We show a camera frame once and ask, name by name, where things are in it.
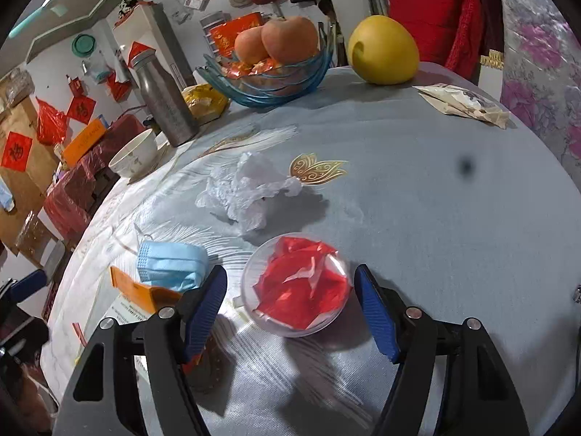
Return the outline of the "blue face mask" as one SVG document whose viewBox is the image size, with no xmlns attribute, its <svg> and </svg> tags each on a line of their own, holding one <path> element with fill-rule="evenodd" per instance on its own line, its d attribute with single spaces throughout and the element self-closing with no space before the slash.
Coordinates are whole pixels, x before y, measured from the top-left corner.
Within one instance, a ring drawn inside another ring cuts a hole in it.
<svg viewBox="0 0 581 436">
<path fill-rule="evenodd" d="M 209 267 L 206 249 L 193 244 L 146 240 L 141 243 L 137 256 L 140 282 L 176 292 L 201 286 Z"/>
</svg>

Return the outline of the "orange medicine box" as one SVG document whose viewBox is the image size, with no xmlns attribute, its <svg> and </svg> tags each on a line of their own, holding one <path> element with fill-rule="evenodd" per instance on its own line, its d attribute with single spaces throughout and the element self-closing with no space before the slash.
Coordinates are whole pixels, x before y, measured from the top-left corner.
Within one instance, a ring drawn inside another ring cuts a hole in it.
<svg viewBox="0 0 581 436">
<path fill-rule="evenodd" d="M 132 304 L 150 314 L 174 306 L 182 296 L 181 293 L 169 288 L 135 282 L 131 276 L 116 267 L 110 267 L 109 274 L 111 286 L 117 288 Z"/>
</svg>

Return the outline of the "white tissue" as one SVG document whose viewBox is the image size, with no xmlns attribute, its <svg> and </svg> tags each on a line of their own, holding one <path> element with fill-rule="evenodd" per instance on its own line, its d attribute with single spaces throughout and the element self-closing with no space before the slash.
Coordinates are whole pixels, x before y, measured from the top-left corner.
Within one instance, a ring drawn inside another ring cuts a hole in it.
<svg viewBox="0 0 581 436">
<path fill-rule="evenodd" d="M 267 199 L 280 193 L 296 197 L 301 190 L 296 177 L 282 174 L 264 154 L 246 152 L 211 170 L 195 205 L 233 222 L 238 234 L 245 235 L 266 226 Z"/>
</svg>

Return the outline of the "grey white tablecloth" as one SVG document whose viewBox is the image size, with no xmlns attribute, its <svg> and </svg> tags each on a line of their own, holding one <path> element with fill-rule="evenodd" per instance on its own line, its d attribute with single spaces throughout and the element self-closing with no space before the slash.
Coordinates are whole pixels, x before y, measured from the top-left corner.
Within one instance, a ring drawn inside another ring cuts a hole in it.
<svg viewBox="0 0 581 436">
<path fill-rule="evenodd" d="M 281 172 L 302 154 L 343 173 L 268 201 L 264 229 L 239 236 L 196 204 L 213 168 L 260 152 Z M 157 168 L 120 180 L 68 264 L 40 357 L 62 396 L 90 334 L 115 299 L 108 270 L 134 274 L 143 239 L 204 246 L 226 268 L 216 323 L 217 388 L 198 397 L 215 435 L 368 435 L 396 369 L 375 347 L 357 300 L 326 329 L 283 339 L 240 306 L 255 248 L 289 232 L 335 246 L 352 265 L 434 319 L 480 319 L 513 379 L 530 431 L 541 435 L 575 388 L 580 308 L 580 193 L 519 119 L 506 129 L 446 116 L 415 85 L 373 87 L 349 69 L 270 111 L 234 106 Z"/>
</svg>

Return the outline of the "red covered side table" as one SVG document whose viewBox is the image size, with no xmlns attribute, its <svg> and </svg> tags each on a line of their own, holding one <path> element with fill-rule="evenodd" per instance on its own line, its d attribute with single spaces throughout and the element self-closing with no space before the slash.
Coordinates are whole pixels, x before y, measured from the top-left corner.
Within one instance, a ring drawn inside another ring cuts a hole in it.
<svg viewBox="0 0 581 436">
<path fill-rule="evenodd" d="M 97 201 L 97 179 L 129 141 L 145 131 L 133 114 L 124 114 L 71 167 L 47 194 L 43 210 L 66 241 L 78 242 L 88 227 Z"/>
</svg>

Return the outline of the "orange long box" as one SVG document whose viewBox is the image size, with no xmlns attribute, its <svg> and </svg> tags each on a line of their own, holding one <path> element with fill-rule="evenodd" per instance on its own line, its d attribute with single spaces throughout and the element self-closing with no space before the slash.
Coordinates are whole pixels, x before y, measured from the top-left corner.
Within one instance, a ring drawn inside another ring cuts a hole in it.
<svg viewBox="0 0 581 436">
<path fill-rule="evenodd" d="M 64 148 L 62 158 L 69 167 L 74 167 L 88 151 L 105 135 L 107 128 L 99 118 L 94 118 Z"/>
</svg>

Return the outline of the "steel thermos bottle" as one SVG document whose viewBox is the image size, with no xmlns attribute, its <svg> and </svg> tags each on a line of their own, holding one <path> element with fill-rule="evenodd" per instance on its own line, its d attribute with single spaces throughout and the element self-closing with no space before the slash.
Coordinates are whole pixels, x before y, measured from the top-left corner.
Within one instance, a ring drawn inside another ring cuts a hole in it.
<svg viewBox="0 0 581 436">
<path fill-rule="evenodd" d="M 200 131 L 173 77 L 159 63 L 155 50 L 147 48 L 131 59 L 140 91 L 159 129 L 177 148 Z"/>
</svg>

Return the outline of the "yellow bag behind thermos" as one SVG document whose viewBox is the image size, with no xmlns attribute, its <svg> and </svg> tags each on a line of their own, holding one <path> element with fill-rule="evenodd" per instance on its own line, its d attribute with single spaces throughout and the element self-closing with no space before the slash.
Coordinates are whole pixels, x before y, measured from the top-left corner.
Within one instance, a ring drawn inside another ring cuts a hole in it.
<svg viewBox="0 0 581 436">
<path fill-rule="evenodd" d="M 192 116 L 200 125 L 220 118 L 229 105 L 229 99 L 210 84 L 187 87 L 181 94 Z"/>
</svg>

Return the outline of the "blue glass fruit bowl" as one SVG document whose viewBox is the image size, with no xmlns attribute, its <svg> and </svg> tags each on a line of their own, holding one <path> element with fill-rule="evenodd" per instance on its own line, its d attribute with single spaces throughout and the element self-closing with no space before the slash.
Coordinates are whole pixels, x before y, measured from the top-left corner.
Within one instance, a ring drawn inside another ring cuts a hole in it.
<svg viewBox="0 0 581 436">
<path fill-rule="evenodd" d="M 296 64 L 272 68 L 262 74 L 229 78 L 227 64 L 205 54 L 206 64 L 198 68 L 203 79 L 237 104 L 268 108 L 287 104 L 312 93 L 332 65 L 337 39 L 337 24 L 318 24 L 320 50 L 317 55 Z"/>
</svg>

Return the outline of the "red fu paper on fridge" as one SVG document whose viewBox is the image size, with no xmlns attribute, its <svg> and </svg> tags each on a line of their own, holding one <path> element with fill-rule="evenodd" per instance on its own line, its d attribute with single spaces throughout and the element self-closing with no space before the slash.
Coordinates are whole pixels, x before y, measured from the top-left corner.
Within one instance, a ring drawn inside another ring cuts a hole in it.
<svg viewBox="0 0 581 436">
<path fill-rule="evenodd" d="M 144 53 L 155 53 L 155 49 L 151 46 L 148 46 L 144 43 L 138 43 L 138 41 L 134 41 L 134 43 L 132 43 L 129 54 L 128 54 L 128 66 L 130 68 L 134 67 L 134 62 L 133 60 L 139 56 L 142 55 Z"/>
</svg>

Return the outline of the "floral plastic sheet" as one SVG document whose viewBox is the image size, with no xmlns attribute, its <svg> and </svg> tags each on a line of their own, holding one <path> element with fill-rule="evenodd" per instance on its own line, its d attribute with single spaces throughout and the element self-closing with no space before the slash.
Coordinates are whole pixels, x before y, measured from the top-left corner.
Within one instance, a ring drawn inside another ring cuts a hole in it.
<svg viewBox="0 0 581 436">
<path fill-rule="evenodd" d="M 501 0 L 500 102 L 580 183 L 580 42 L 552 0 Z"/>
</svg>

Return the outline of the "white refrigerator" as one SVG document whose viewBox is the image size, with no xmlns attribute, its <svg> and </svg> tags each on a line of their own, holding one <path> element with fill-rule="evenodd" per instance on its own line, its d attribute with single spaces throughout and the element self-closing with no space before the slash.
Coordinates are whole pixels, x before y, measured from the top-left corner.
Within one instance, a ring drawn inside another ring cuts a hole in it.
<svg viewBox="0 0 581 436">
<path fill-rule="evenodd" d="M 159 63 L 173 76 L 180 90 L 196 84 L 193 71 L 161 4 L 136 6 L 124 20 L 115 23 L 112 33 L 127 66 L 130 66 L 133 43 L 140 43 L 155 50 Z"/>
</svg>

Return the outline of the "red cushion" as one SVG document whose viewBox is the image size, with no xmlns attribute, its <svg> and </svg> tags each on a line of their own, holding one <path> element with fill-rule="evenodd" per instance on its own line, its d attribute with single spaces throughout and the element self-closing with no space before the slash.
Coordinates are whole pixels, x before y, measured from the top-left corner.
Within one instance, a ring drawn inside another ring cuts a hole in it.
<svg viewBox="0 0 581 436">
<path fill-rule="evenodd" d="M 389 0 L 388 16 L 413 36 L 422 62 L 473 77 L 483 34 L 479 0 Z"/>
</svg>

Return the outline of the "red plastic bag on wall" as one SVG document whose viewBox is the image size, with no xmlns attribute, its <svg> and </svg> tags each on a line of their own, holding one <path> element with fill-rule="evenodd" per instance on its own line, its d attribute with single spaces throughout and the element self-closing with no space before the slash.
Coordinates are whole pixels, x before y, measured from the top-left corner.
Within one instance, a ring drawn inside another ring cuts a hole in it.
<svg viewBox="0 0 581 436">
<path fill-rule="evenodd" d="M 36 137 L 40 144 L 53 147 L 63 144 L 68 130 L 68 117 L 44 100 L 36 99 L 38 104 Z"/>
</svg>

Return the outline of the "green plate on wall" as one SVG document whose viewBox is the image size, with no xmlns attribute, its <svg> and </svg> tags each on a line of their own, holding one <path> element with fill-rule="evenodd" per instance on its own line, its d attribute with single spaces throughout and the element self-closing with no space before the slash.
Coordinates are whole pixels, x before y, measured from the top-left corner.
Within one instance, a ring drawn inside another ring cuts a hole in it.
<svg viewBox="0 0 581 436">
<path fill-rule="evenodd" d="M 88 33 L 80 33 L 75 36 L 71 43 L 73 54 L 80 58 L 88 58 L 97 48 L 97 41 L 94 36 Z"/>
</svg>

